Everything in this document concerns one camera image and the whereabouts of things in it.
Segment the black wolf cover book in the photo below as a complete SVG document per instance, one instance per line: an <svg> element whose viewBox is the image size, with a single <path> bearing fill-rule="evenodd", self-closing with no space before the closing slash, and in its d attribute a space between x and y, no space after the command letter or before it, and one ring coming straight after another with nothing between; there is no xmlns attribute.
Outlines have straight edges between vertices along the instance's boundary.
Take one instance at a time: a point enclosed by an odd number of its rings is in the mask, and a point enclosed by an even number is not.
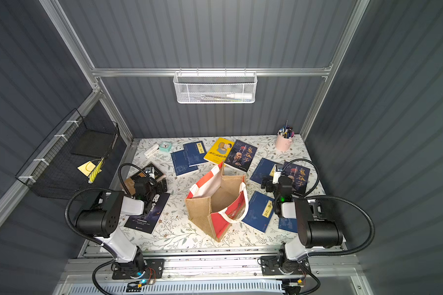
<svg viewBox="0 0 443 295"><path fill-rule="evenodd" d="M152 234L170 196L171 195L167 192L158 195L157 202L153 204L150 212L147 215L128 217L124 227L144 232L146 234Z"/></svg>

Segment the jute canvas bag red trim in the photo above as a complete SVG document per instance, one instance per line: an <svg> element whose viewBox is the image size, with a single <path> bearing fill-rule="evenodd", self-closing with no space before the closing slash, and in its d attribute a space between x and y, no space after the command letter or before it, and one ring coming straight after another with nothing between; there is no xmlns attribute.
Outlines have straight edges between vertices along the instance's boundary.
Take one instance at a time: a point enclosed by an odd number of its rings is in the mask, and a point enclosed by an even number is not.
<svg viewBox="0 0 443 295"><path fill-rule="evenodd" d="M226 175L224 167L223 162L214 166L192 185L185 199L189 220L216 242L249 211L246 178Z"/></svg>

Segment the brown gold scroll book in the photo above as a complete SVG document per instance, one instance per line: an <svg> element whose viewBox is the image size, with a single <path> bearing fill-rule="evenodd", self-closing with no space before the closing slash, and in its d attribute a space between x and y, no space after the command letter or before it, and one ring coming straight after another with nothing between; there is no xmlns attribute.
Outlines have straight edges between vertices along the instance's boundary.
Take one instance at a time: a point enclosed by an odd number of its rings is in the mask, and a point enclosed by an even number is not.
<svg viewBox="0 0 443 295"><path fill-rule="evenodd" d="M154 163L150 162L144 168L142 168L142 172L136 172L133 175L131 175L128 179L125 180L125 186L127 188L127 191L130 195L134 196L137 192L134 188L135 183L140 179L144 178L146 176L152 177L155 182L156 186L154 186L152 183L148 182L149 188L155 188L156 194L161 194L163 192L167 192L167 181L166 181L166 175L159 169L157 166L155 166Z"/></svg>

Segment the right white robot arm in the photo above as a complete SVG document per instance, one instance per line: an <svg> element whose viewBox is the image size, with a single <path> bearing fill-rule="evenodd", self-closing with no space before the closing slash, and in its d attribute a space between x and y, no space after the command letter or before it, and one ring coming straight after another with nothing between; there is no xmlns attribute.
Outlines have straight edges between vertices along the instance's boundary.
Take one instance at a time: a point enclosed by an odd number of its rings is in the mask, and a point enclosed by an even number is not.
<svg viewBox="0 0 443 295"><path fill-rule="evenodd" d="M306 273L307 260L317 256L347 256L365 250L374 240L376 230L369 214L354 202L334 195L310 195L318 186L320 177L317 177L310 189L307 189L310 174L305 168L296 165L303 162L311 165L318 172L316 165L308 159L294 159L284 164L276 163L270 172L271 178L263 178L261 188L273 194L273 210L278 218L294 219L297 223L297 237L283 243L276 256L262 256L258 264L265 275L276 272L292 274L295 271ZM295 188L295 180L300 177L304 192ZM334 220L326 219L319 211L321 200L337 201L347 204L358 210L364 216L369 234L359 246L350 250L332 251L331 248L343 244L343 232Z"/></svg>

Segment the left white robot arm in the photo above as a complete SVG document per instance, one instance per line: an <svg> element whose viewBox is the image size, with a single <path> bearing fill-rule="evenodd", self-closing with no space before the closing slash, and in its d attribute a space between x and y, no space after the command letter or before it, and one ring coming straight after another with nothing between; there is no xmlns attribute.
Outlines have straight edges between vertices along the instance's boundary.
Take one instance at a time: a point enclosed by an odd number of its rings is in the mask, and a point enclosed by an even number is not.
<svg viewBox="0 0 443 295"><path fill-rule="evenodd" d="M166 176L149 163L120 183L121 191L87 188L76 192L66 204L65 222L75 234L111 254L113 279L157 279L162 260L146 262L141 249L119 228L119 218L126 215L125 227L152 234L170 197Z"/></svg>

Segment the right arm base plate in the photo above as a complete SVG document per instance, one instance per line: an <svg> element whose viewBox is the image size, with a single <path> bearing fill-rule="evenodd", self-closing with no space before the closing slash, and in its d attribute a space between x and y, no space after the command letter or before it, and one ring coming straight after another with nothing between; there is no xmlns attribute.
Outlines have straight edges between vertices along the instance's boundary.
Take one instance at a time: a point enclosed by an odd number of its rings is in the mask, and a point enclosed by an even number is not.
<svg viewBox="0 0 443 295"><path fill-rule="evenodd" d="M305 276L305 269L311 270L308 261L298 263L296 261L279 262L277 256L261 256L257 259L263 276Z"/></svg>

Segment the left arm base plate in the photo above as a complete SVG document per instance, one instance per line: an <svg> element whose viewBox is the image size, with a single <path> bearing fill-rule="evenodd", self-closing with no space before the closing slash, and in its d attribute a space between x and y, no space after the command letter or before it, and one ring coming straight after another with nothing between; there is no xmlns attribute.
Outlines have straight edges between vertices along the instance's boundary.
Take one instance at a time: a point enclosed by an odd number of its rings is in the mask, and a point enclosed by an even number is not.
<svg viewBox="0 0 443 295"><path fill-rule="evenodd" d="M162 278L164 259L145 259L144 262L113 263L113 280L145 279L156 280Z"/></svg>

